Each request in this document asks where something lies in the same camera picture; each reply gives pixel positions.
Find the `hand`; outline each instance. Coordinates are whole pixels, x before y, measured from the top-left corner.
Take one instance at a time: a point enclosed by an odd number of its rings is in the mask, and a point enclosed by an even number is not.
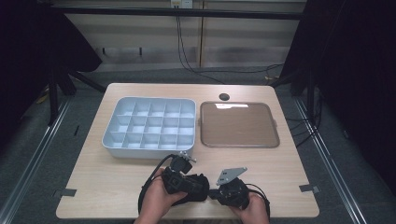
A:
[[[163,168],[160,168],[154,176],[151,185],[143,199],[142,210],[134,224],[156,224],[161,217],[169,211],[172,204],[187,196],[186,192],[177,192],[168,194],[163,185],[161,174]]]
[[[258,194],[250,192],[248,194],[249,204],[245,210],[237,207],[230,209],[242,220],[244,224],[268,224],[270,223],[267,212],[265,210],[265,203],[262,197]]]

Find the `white compartment tray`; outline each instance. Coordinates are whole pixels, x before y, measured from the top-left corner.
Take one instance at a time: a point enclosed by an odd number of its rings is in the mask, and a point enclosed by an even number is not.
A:
[[[117,102],[102,143],[119,158],[163,159],[191,154],[196,104],[190,99],[124,97]]]

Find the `small round object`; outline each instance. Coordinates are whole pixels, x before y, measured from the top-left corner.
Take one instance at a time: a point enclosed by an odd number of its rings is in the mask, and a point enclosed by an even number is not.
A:
[[[219,95],[219,98],[222,101],[228,101],[228,100],[230,100],[230,95],[227,94],[227,93],[222,93],[222,94]]]

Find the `wooden table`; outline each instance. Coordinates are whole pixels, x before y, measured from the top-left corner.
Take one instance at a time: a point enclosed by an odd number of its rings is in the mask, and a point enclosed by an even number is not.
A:
[[[56,215],[59,218],[135,218],[141,186],[160,160],[113,158],[102,145],[102,137],[117,101],[124,96],[189,98],[199,107],[205,101],[219,101],[228,93],[229,102],[261,102],[270,106],[280,139],[275,148],[205,147],[197,124],[192,156],[197,160],[189,172],[204,174],[211,188],[221,170],[247,167],[239,176],[245,183],[259,186],[271,202],[272,217],[316,217],[318,205],[312,191],[301,192],[308,180],[290,135],[288,125],[271,87],[196,84],[132,84],[108,86],[88,133],[67,189],[74,197],[63,196]],[[235,218],[217,201],[186,203],[173,207],[164,218]]]

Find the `gray floor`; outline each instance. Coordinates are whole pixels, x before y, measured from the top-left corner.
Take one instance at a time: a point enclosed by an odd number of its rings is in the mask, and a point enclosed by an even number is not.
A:
[[[262,67],[227,68],[234,71],[255,71]],[[226,84],[265,85],[267,74],[261,73],[204,73]],[[101,72],[86,74],[106,86],[112,82],[139,83],[207,83],[219,82],[202,77],[185,69],[161,69],[130,72]],[[56,189],[63,189],[73,170],[79,151],[91,127],[103,94],[75,80],[78,92],[68,98],[61,95],[61,101],[69,100],[70,106],[49,144],[43,161],[33,175],[29,188],[24,192],[18,210],[11,223],[130,223],[131,220],[64,220],[55,215],[59,199],[53,197]],[[294,141],[299,144],[308,135],[300,119],[296,98],[290,96],[289,85],[276,88],[285,117],[288,119]],[[49,102],[32,105],[24,116],[21,127],[10,139],[6,152],[0,159],[0,205],[4,207],[7,198],[17,186],[29,160],[42,136],[48,129]],[[393,223],[396,220],[396,201],[387,186],[361,156],[353,141],[345,139],[343,126],[326,104],[322,107],[319,132],[336,166],[344,178],[351,195],[356,199],[362,216],[367,223]],[[311,139],[297,147],[310,184],[318,186],[316,199],[320,214],[315,218],[273,218],[272,223],[354,223],[347,211],[346,202],[332,181],[328,168]]]

